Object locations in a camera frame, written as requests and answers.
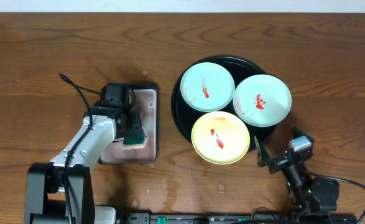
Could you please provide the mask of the yellow plate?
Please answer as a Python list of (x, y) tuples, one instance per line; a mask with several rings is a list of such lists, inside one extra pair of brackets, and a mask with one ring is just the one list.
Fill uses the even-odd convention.
[(206, 161), (227, 165), (242, 159), (250, 146), (250, 133), (237, 116), (215, 111), (201, 116), (191, 131), (192, 145)]

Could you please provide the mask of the green and yellow sponge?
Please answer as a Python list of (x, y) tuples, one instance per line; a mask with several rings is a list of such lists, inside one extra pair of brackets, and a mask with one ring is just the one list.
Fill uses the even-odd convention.
[(131, 129), (124, 135), (123, 149), (142, 148), (146, 143), (146, 134), (142, 128)]

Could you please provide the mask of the mint plate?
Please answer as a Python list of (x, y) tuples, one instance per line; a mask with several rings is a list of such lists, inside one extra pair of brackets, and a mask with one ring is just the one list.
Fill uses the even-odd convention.
[(233, 107), (245, 123), (269, 127), (280, 123), (289, 114), (292, 95), (281, 79), (266, 74), (253, 75), (236, 87)]
[(193, 109), (212, 112), (227, 106), (234, 95), (235, 83), (226, 68), (217, 63), (197, 63), (182, 75), (182, 98)]

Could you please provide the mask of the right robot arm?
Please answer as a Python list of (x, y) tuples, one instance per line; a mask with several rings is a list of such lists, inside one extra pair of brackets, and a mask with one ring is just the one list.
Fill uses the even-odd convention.
[(304, 162), (313, 156), (315, 140), (294, 125), (292, 134), (288, 149), (276, 158), (271, 158), (262, 143), (255, 139), (257, 165), (267, 166), (270, 174), (283, 173), (292, 204), (298, 207), (292, 212), (291, 219), (299, 222), (305, 216), (329, 218), (337, 209), (340, 185), (325, 177), (311, 177)]

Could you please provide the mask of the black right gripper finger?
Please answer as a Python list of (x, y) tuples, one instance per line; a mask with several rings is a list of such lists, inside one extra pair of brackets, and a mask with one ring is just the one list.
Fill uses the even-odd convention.
[(254, 136), (254, 142), (257, 152), (257, 165), (259, 167), (270, 166), (272, 159), (270, 158), (262, 143), (257, 139), (257, 136)]
[(305, 132), (303, 132), (300, 128), (298, 128), (294, 124), (292, 125), (292, 135), (295, 139), (305, 136), (311, 143), (315, 142), (315, 140), (312, 137), (307, 135)]

